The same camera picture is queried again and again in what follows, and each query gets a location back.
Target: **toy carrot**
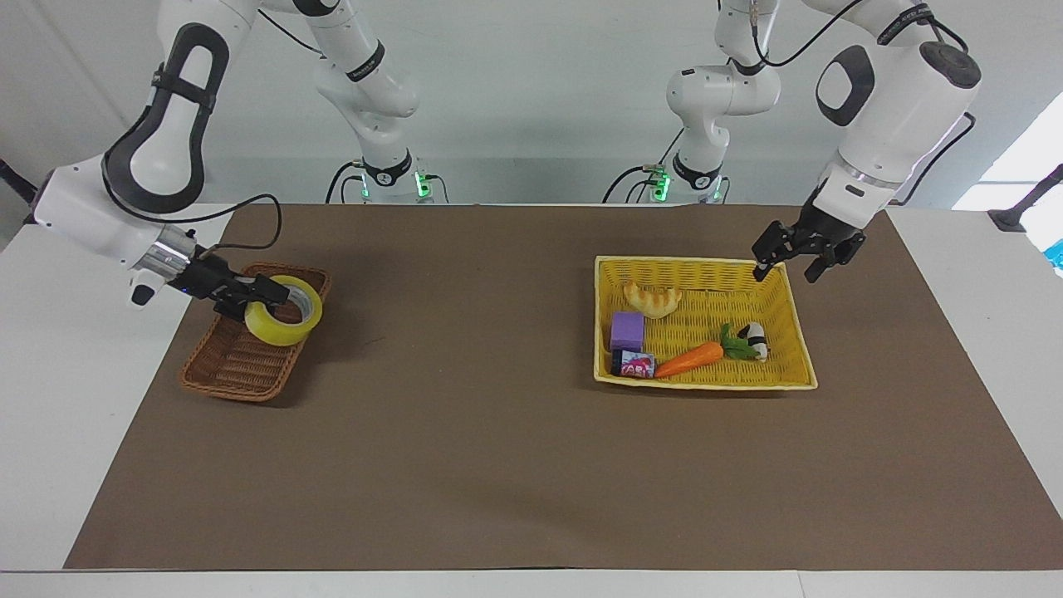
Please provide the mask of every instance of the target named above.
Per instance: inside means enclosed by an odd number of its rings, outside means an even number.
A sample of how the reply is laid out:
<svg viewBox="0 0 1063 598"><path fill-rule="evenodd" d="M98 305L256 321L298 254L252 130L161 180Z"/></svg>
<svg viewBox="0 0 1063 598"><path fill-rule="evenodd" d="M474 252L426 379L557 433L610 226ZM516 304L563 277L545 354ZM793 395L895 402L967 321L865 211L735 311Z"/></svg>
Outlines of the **toy carrot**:
<svg viewBox="0 0 1063 598"><path fill-rule="evenodd" d="M730 325L725 324L720 330L720 343L710 341L695 349L664 362L657 366L654 378L668 378L696 368L716 363L725 357L732 360L752 360L757 358L757 352L745 341L730 336Z"/></svg>

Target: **yellow basket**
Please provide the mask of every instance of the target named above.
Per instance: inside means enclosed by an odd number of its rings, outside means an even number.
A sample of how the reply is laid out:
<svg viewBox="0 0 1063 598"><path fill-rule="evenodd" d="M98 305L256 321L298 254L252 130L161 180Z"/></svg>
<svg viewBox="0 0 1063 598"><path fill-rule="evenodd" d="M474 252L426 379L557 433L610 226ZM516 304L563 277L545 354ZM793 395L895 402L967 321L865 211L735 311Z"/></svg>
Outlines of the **yellow basket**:
<svg viewBox="0 0 1063 598"><path fill-rule="evenodd" d="M629 257L600 255L594 263L594 379L626 387L701 391L810 391L817 387L794 309L786 264L776 266L764 281L753 277L752 259L705 257ZM720 328L731 335L750 322L764 327L771 348L767 361L724 359L712 365L659 380L612 376L609 329L612 314L634 312L623 285L634 279L643 288L679 288L679 309L659 321L646 320L644 351L661 364L709 341L720 341Z"/></svg>

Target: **white table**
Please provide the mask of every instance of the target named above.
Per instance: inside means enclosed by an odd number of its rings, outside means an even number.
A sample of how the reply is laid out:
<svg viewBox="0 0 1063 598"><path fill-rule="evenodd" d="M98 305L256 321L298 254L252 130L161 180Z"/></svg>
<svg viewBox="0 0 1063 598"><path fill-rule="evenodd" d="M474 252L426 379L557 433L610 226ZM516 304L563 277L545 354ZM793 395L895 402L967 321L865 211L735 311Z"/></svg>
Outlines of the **white table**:
<svg viewBox="0 0 1063 598"><path fill-rule="evenodd" d="M1063 510L1063 279L1023 235L997 232L984 213L889 217ZM198 225L201 242L226 221ZM36 226L0 254L0 596L1063 595L1063 571L56 573L188 305L161 292L132 312L126 278ZM1000 343L1016 337L1022 353Z"/></svg>

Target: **tape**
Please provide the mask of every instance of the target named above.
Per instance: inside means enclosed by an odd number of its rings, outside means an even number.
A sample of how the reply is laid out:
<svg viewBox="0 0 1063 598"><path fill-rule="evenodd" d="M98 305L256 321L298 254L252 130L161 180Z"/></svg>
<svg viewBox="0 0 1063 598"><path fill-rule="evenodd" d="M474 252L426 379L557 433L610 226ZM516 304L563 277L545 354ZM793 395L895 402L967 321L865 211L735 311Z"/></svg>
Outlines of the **tape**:
<svg viewBox="0 0 1063 598"><path fill-rule="evenodd" d="M243 324L251 335L268 345L288 347L301 343L321 322L321 296L302 278L283 274L270 278L288 288L288 301L299 308L302 321L298 324L283 323L269 313L265 304L255 302L248 304Z"/></svg>

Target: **brown table mat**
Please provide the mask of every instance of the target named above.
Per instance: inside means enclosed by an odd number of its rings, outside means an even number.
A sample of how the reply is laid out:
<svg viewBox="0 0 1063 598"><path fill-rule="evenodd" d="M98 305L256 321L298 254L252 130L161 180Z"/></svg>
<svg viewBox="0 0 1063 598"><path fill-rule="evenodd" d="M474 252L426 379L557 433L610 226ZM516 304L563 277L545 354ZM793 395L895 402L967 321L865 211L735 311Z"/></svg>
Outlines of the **brown table mat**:
<svg viewBox="0 0 1063 598"><path fill-rule="evenodd" d="M595 255L745 258L795 216L286 206L276 246L234 261L333 273L287 390L182 391L195 304L66 566L1063 568L1063 523L885 217L850 266L792 272L817 391L592 380Z"/></svg>

